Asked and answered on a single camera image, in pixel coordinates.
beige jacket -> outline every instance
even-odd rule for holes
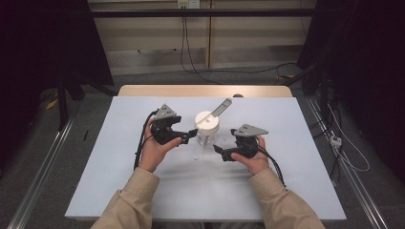
[[[151,228],[152,197],[159,181],[137,168],[92,228]],[[325,228],[309,205],[287,190],[271,169],[252,177],[250,183],[262,203],[266,228]]]

person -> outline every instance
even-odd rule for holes
[[[92,228],[151,228],[152,198],[160,179],[153,174],[167,152],[180,145],[181,138],[160,145],[152,135],[148,121],[139,166],[122,190],[116,191],[101,217]],[[265,140],[256,136],[258,144]],[[250,183],[262,205],[266,228],[325,228],[315,212],[295,193],[286,189],[268,164],[267,156],[258,152],[253,158],[233,153],[232,158],[244,164],[252,174]]]

left hand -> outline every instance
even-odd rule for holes
[[[153,119],[149,119],[145,135],[143,136],[142,154],[139,161],[139,168],[149,171],[151,173],[155,172],[158,165],[164,160],[167,152],[181,144],[181,137],[177,137],[164,145],[160,145],[152,136],[151,128]]]

right hand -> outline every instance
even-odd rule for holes
[[[263,147],[263,149],[265,149],[266,148],[265,139],[262,138],[260,135],[257,135],[256,139],[258,140],[259,145]],[[243,163],[244,166],[247,167],[249,172],[254,176],[262,172],[264,169],[270,167],[268,164],[267,156],[261,152],[257,152],[257,154],[252,158],[246,158],[237,153],[232,153],[231,157],[234,160]]]

floor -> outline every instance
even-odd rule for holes
[[[179,54],[177,52],[173,53],[175,54],[174,56],[166,58],[171,60],[175,58],[179,59]],[[116,82],[114,89],[119,89],[119,87],[124,84],[210,84],[210,82],[203,80],[193,73],[186,73],[179,64],[168,65],[164,64],[164,62],[159,62],[158,66],[153,66],[151,64],[153,62],[148,62],[149,67],[136,66],[134,63],[145,63],[144,61],[137,62],[137,56],[143,54],[139,52],[130,54],[134,56],[132,59],[134,62],[130,61],[126,64],[124,63],[125,61],[119,62],[119,59],[128,60],[125,53],[123,53],[123,55],[117,53],[115,53],[115,55],[108,55],[110,58],[109,62],[115,63],[114,68],[121,63],[121,69],[117,70],[117,75],[114,76]],[[148,58],[161,58],[161,55],[155,57],[149,55]],[[196,63],[200,63],[199,57],[196,58]],[[263,65],[262,67],[249,66],[232,70],[258,71],[269,69],[269,66],[273,65]],[[141,73],[130,74],[132,71],[137,70]],[[255,74],[231,72],[204,73],[202,77],[223,84],[271,85],[276,82],[280,83],[283,80],[277,77],[277,75],[294,75],[299,73],[299,71],[300,70],[294,66],[285,66],[278,71],[264,71]],[[312,125],[317,123],[318,120],[315,118],[314,112],[309,104],[309,98],[316,101],[316,96],[304,96],[299,82],[290,88],[300,104],[312,134],[318,135],[322,132],[322,129],[319,125]],[[89,228],[92,225],[92,222],[80,222],[63,217],[69,205],[70,198],[75,191],[75,186],[86,166],[88,156],[93,149],[104,116],[107,114],[111,103],[111,97],[105,94],[101,94],[88,87],[84,87],[84,90],[86,97],[83,101],[75,102],[69,100],[70,111],[72,111],[72,108],[78,103],[79,109],[75,123],[70,129],[60,152],[54,158],[54,164],[50,168],[50,172],[44,178],[44,185],[38,190],[38,197],[33,200],[34,205],[32,209],[26,210],[29,217],[21,222],[22,227],[20,228]],[[16,152],[13,161],[7,168],[4,168],[3,177],[0,179],[0,228],[6,228],[13,216],[15,216],[19,204],[21,204],[22,199],[30,189],[32,181],[40,170],[58,133],[57,106],[46,109],[48,103],[53,100],[53,90],[44,92],[43,96],[45,99],[38,107],[38,112],[35,119],[32,121],[30,131],[24,137],[21,148]],[[345,109],[344,102],[340,103],[339,110],[342,114],[342,125],[345,134],[348,139],[361,150],[370,163],[371,168],[368,172],[356,172],[355,174],[360,178],[361,184],[364,185],[368,191],[367,194],[369,194],[375,204],[376,209],[379,211],[378,213],[381,214],[383,218],[382,221],[386,223],[386,227],[382,226],[380,228],[405,227],[405,218],[403,218],[403,216],[405,216],[404,184],[379,160],[378,156],[373,151],[373,145],[362,138],[360,134],[361,130],[358,129],[355,121],[351,119],[350,111]],[[323,135],[320,135],[316,137],[314,141],[324,160],[326,168],[330,170],[333,166],[334,155],[330,150],[327,139]],[[345,153],[352,165],[365,168],[366,164],[364,158],[350,146],[347,139],[343,139],[343,142],[345,145]],[[366,215],[365,206],[360,200],[361,193],[356,193],[355,189],[352,188],[352,182],[348,178],[352,174],[346,173],[343,166],[344,163],[340,163],[340,177],[336,170],[332,176],[332,181],[336,184],[336,193],[339,196],[348,219],[337,222],[324,222],[325,226],[327,228],[378,228],[376,225],[373,225],[373,221]],[[156,224],[157,228],[161,226],[170,228],[170,225]],[[243,225],[228,227],[229,225],[220,225],[218,223],[208,223],[205,226],[206,228],[243,228]]]

